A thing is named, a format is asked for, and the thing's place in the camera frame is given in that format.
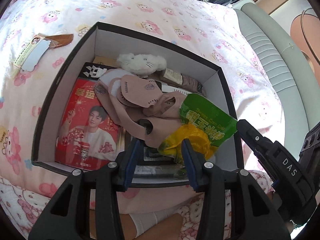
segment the red package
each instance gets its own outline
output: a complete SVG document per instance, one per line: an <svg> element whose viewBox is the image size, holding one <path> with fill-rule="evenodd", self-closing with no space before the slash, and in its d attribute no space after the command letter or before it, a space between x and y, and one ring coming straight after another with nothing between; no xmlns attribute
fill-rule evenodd
<svg viewBox="0 0 320 240"><path fill-rule="evenodd" d="M78 78L61 120L55 161L84 170L97 170L114 161L122 128L114 124L98 101L95 81Z"/></svg>

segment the floral blanket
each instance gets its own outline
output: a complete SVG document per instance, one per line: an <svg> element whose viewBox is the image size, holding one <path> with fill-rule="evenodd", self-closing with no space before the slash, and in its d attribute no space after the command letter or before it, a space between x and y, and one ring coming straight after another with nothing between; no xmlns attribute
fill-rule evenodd
<svg viewBox="0 0 320 240"><path fill-rule="evenodd" d="M65 180L65 176L32 165L33 135L44 99L62 63L97 21L156 36L216 63L225 74L238 119L247 119L264 136L284 143L280 100L242 36L233 9L196 0L17 0L0 19L1 177L46 197L51 197ZM32 72L17 69L13 62L38 33L73 33L74 40L46 51ZM262 170L245 144L243 152L247 170ZM0 191L1 199L5 198L3 194ZM132 188L118 194L118 202L121 213L144 213L170 208L195 195L184 186ZM30 209L33 217L46 201L43 197L42 205L28 202L30 206L17 202L16 208ZM9 217L19 224L16 214L20 213L12 212Z"/></svg>

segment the man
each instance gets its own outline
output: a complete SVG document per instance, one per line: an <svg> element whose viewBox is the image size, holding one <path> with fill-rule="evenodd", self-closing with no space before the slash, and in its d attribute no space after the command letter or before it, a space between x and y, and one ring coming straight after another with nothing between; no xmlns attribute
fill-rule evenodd
<svg viewBox="0 0 320 240"><path fill-rule="evenodd" d="M75 109L68 112L59 133L59 143L73 147L72 150L67 147L66 161L72 161L74 154L81 155L81 150L88 150L88 156L114 161L116 159L116 143L110 133L99 128L99 125L108 116L104 108L102 106L92 107L88 116L88 125L79 125L70 130L70 124L75 115Z"/></svg>

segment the white plush toy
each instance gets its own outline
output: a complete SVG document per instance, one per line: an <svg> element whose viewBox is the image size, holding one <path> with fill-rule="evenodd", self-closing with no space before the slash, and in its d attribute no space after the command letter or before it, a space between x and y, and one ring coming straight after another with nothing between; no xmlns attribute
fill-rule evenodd
<svg viewBox="0 0 320 240"><path fill-rule="evenodd" d="M121 54L117 63L124 70L139 76L147 76L167 68L167 61L163 57L144 54Z"/></svg>

